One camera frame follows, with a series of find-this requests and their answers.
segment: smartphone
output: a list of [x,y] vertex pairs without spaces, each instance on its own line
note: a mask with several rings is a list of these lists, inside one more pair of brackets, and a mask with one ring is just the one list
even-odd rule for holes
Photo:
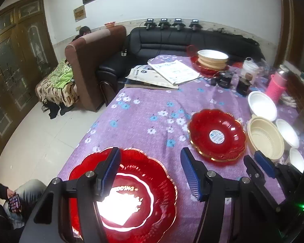
[[21,204],[19,201],[19,194],[16,194],[8,199],[8,207],[10,212],[20,209]]

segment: floral tablecloth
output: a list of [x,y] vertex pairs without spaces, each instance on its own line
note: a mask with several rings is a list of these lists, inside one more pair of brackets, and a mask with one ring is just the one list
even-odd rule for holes
[[[160,55],[151,63],[172,62],[179,60],[191,66],[190,59],[179,56]],[[191,116],[202,109],[221,109],[231,113],[246,128],[251,119],[247,98],[230,89],[211,86],[204,78],[183,84],[179,90],[149,90],[125,88],[108,105],[107,110],[88,129],[76,147],[59,177],[67,180],[72,169],[92,152],[107,147],[133,147],[146,152],[150,157],[161,161],[169,176],[178,188],[177,218],[173,226],[164,234],[160,242],[193,242],[200,221],[203,203],[197,202],[191,195],[186,177],[180,164],[180,151],[189,147],[194,157],[205,163],[209,170],[214,170],[224,178],[239,180],[247,176],[242,157],[234,165],[220,167],[206,161],[189,143],[187,123]],[[264,91],[266,79],[258,78],[252,90]],[[277,105],[278,118],[293,122],[297,111],[286,105]],[[304,134],[300,136],[299,151],[304,157]],[[276,180],[266,176],[266,187],[280,203],[283,193]],[[229,229],[230,202],[225,201],[225,212],[221,242],[226,242]]]

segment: black leather sofa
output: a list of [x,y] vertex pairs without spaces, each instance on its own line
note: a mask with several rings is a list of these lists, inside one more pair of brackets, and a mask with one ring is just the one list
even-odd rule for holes
[[247,57],[255,61],[264,59],[259,44],[241,35],[226,34],[219,31],[193,31],[185,28],[161,30],[136,27],[126,37],[123,51],[116,53],[96,69],[96,76],[106,104],[124,87],[130,69],[144,65],[158,55],[187,56],[186,47],[194,45],[198,50],[213,49],[229,55],[229,62],[242,62]]

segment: white sticker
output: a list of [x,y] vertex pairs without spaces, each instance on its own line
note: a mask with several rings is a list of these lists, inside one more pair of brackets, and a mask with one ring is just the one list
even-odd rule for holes
[[213,143],[216,143],[216,144],[220,144],[222,142],[224,142],[224,134],[219,131],[219,130],[212,130],[210,133],[209,133],[209,138],[211,139],[211,141]]

